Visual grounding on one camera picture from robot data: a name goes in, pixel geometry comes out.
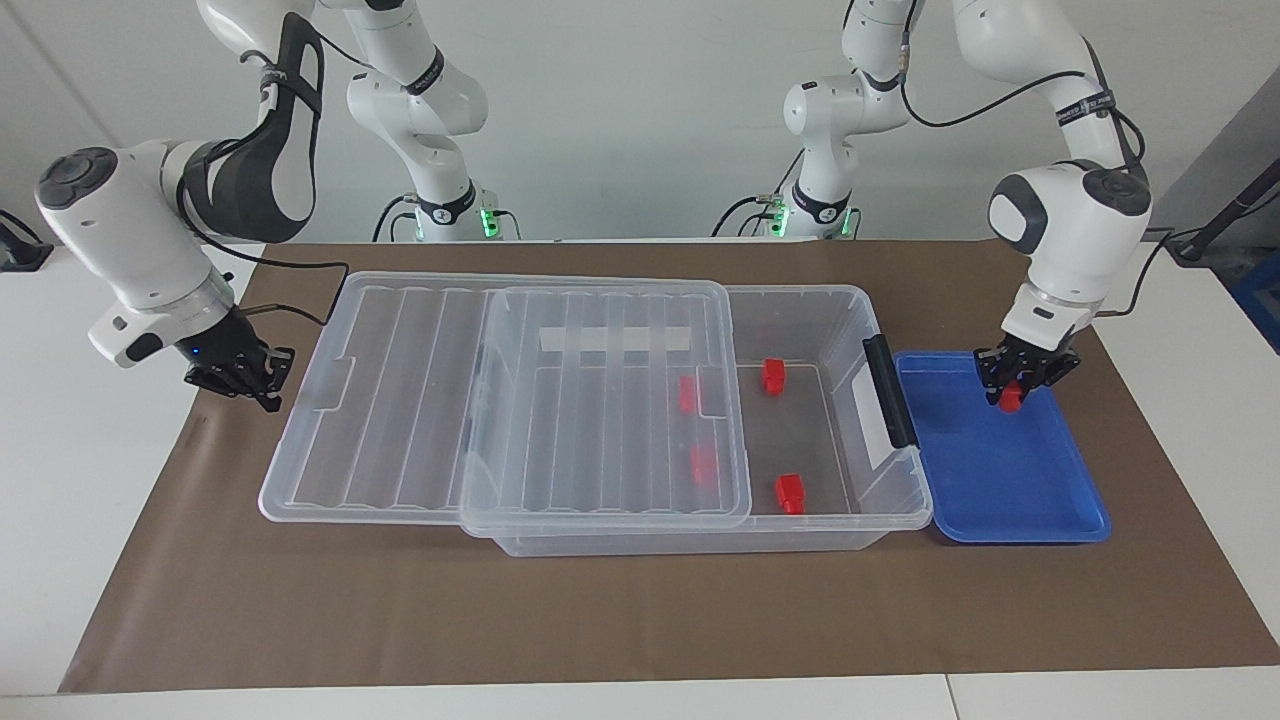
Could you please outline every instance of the green indicator light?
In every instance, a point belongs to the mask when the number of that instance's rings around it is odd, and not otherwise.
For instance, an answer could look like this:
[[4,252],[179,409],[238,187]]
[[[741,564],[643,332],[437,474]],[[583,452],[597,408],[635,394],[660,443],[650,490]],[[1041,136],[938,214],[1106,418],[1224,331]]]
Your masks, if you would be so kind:
[[485,237],[498,237],[498,233],[502,232],[498,227],[498,219],[494,217],[493,210],[488,208],[480,209],[480,223],[484,224]]
[[773,217],[773,227],[769,228],[771,231],[773,231],[773,234],[776,237],[783,237],[785,234],[787,234],[787,220],[790,218],[791,218],[791,210],[786,205],[778,208],[778,213]]

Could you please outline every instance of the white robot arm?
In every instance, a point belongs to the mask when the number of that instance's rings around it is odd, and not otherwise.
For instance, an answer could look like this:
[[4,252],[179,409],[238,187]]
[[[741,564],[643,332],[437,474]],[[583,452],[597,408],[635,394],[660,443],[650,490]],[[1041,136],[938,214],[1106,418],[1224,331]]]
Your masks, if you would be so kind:
[[[804,140],[804,165],[783,197],[780,234],[837,234],[856,167],[847,138],[900,127],[911,114],[908,24],[923,5],[855,0],[844,29],[854,74],[791,88],[785,118]],[[1071,158],[1004,178],[988,206],[996,233],[1032,259],[1004,342],[977,352],[988,400],[1014,410],[1079,364],[1071,337],[1092,322],[1142,240],[1151,195],[1101,65],[1053,0],[954,0],[954,12],[973,68],[1019,86],[1039,81]]]
[[1057,3],[954,0],[954,10],[961,54],[987,77],[1027,85],[1079,73],[1037,87],[1071,159],[1007,176],[988,205],[992,229],[1032,261],[1005,340],[975,354],[988,401],[1012,411],[1079,364],[1071,338],[1142,241],[1151,192],[1102,68]]
[[261,67],[259,124],[250,135],[86,147],[54,161],[36,186],[50,227],[115,292],[116,304],[90,329],[102,355],[128,368],[175,346],[191,363],[187,382],[253,397],[269,411],[279,409],[293,351],[259,340],[187,223],[283,242],[310,219],[324,54],[297,13],[307,5],[206,14],[220,36],[237,37],[243,61]]
[[[444,60],[416,5],[326,0],[343,9],[379,70],[353,81],[352,111],[410,165],[428,240],[495,233],[484,192],[445,135],[475,132],[486,104],[474,79]],[[116,304],[90,331],[128,368],[175,346],[187,382],[280,406],[293,351],[257,338],[192,229],[261,242],[297,234],[315,208],[315,143],[324,90],[315,0],[198,0],[201,17],[241,61],[261,68],[259,123],[219,142],[150,141],[87,147],[41,176],[36,199],[67,246],[111,286]]]
[[431,41],[416,3],[320,0],[342,9],[374,69],[352,78],[347,105],[408,168],[428,242],[500,240],[497,197],[467,174],[451,136],[480,131],[489,101],[474,78]]
[[842,45],[854,73],[791,87],[787,129],[804,142],[800,174],[783,193],[778,234],[833,237],[852,196],[858,154],[849,137],[906,124],[899,95],[909,0],[855,0]]

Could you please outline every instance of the blue tray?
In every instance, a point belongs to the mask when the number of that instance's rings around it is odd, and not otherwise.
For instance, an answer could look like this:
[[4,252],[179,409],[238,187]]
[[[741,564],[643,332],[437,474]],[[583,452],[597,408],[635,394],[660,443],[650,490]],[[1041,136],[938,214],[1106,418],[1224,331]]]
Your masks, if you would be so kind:
[[1050,388],[1010,415],[987,405],[969,352],[900,352],[895,361],[943,534],[964,543],[1087,543],[1111,534]]

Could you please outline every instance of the clear plastic storage box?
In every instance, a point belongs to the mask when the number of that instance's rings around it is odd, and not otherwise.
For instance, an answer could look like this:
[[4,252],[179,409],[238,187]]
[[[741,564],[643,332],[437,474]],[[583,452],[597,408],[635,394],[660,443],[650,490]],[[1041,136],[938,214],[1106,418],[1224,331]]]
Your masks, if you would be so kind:
[[[861,548],[931,518],[877,333],[852,287],[356,273],[260,506],[462,525],[516,556]],[[777,506],[783,473],[806,514]]]
[[[893,447],[864,341],[879,333],[870,301],[847,286],[730,287],[751,514],[737,527],[682,534],[498,537],[515,556],[861,550],[932,519],[914,446]],[[786,363],[768,396],[767,357]],[[785,515],[778,475],[799,473],[805,514]]]

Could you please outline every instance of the white wall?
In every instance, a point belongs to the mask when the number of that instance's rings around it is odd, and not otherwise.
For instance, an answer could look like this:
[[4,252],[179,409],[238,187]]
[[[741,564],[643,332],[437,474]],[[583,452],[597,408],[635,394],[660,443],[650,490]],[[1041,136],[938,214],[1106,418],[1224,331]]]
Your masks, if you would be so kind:
[[[1276,0],[1061,1],[1147,131],[1157,192],[1280,64]],[[772,190],[794,155],[780,110],[790,85],[849,69],[844,0],[421,3],[435,40],[490,97],[489,124],[461,140],[472,174],[535,237],[705,234],[731,201]],[[933,0],[915,42],[916,105],[933,117],[1007,90],[960,61],[950,10]],[[316,24],[355,47],[340,15],[321,12]],[[58,152],[251,127],[256,73],[192,0],[0,0],[0,26],[5,206],[33,213],[29,187]],[[347,115],[351,67],[332,55],[329,68],[320,205],[302,238],[364,241],[408,182]],[[1065,152],[1036,96],[956,129],[908,127],[858,146],[855,204],[870,237],[987,236],[995,182]]]

